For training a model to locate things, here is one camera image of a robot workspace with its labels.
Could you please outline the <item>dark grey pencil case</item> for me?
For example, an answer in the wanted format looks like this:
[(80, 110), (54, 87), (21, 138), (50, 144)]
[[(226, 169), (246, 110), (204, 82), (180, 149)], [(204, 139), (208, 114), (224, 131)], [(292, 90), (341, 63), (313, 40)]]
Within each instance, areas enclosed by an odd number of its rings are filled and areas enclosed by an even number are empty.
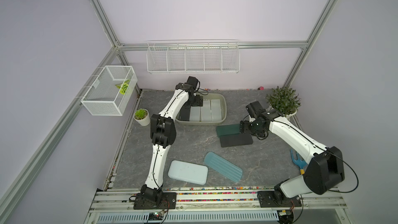
[(222, 148), (252, 145), (253, 143), (252, 136), (249, 133), (224, 135), (220, 137), (220, 144)]

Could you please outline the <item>black pencil case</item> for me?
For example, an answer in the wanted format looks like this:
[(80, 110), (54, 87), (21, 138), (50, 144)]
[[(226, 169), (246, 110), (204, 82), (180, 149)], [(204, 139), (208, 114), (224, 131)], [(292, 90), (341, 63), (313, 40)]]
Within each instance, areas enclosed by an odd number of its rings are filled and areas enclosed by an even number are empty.
[(184, 105), (179, 112), (180, 121), (190, 121), (191, 105)]

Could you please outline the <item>translucent white pencil case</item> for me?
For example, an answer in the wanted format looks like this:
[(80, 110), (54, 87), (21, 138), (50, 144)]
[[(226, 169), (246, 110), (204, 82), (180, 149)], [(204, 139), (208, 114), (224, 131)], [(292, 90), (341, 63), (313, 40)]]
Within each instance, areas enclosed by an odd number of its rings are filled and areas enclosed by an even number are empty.
[(210, 101), (211, 121), (218, 122), (222, 120), (222, 108), (220, 99), (212, 99)]
[(201, 107), (199, 107), (199, 106), (191, 107), (189, 121), (190, 122), (200, 122), (200, 120), (201, 120)]
[(211, 101), (203, 100), (203, 106), (201, 107), (201, 121), (211, 122)]

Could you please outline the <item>beige plastic storage box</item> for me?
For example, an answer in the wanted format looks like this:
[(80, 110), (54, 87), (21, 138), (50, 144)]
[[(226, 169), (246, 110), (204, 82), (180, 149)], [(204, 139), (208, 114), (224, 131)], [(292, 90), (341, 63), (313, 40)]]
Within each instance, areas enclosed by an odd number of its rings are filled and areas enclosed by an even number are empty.
[(203, 106), (190, 108), (188, 118), (177, 115), (176, 122), (186, 125), (220, 125), (227, 117), (226, 99), (222, 94), (202, 95)]

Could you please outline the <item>teal ribbed pencil case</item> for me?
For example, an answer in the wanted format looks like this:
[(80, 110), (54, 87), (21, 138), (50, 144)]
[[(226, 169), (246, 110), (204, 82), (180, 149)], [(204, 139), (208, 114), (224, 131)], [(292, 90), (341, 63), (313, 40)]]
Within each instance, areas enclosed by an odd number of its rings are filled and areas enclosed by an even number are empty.
[(243, 170), (214, 152), (208, 152), (204, 163), (229, 180), (238, 183), (243, 177)]

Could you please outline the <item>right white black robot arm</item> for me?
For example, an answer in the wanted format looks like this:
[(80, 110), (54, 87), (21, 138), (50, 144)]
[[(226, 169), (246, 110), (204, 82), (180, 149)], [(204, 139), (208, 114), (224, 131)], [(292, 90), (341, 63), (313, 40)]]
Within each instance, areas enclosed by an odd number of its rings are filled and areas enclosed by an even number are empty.
[(345, 179), (342, 152), (315, 141), (285, 117), (262, 113), (253, 121), (241, 121), (240, 131), (260, 139), (269, 133), (275, 134), (304, 159), (307, 169), (303, 175), (275, 186), (275, 191), (285, 198), (308, 193), (323, 195)]

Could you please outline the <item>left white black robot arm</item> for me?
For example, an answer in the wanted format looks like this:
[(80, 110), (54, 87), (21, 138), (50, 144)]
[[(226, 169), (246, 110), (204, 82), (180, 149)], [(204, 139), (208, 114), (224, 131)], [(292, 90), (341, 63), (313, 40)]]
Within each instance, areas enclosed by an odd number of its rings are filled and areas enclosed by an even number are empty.
[(175, 119), (184, 106), (201, 104), (197, 95), (200, 82), (189, 77), (185, 83), (176, 85), (173, 97), (164, 109), (150, 117), (150, 138), (152, 141), (152, 158), (149, 173), (141, 188), (141, 195), (147, 201), (158, 204), (163, 191), (163, 173), (167, 154), (176, 139)]

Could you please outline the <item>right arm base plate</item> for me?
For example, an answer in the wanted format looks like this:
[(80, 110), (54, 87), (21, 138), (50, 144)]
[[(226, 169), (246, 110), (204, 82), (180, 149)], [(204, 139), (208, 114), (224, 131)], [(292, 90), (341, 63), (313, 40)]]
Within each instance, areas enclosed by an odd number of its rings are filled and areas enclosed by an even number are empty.
[(300, 197), (287, 198), (279, 191), (258, 191), (257, 198), (261, 208), (283, 207), (294, 208), (302, 207)]

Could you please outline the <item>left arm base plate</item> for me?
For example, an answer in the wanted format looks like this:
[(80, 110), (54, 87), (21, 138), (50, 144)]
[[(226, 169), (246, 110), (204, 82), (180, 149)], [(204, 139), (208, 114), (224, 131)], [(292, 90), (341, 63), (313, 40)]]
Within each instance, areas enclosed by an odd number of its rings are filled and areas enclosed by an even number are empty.
[(135, 210), (175, 209), (177, 202), (176, 197), (176, 193), (173, 192), (160, 192), (153, 196), (139, 193), (135, 196), (133, 208)]

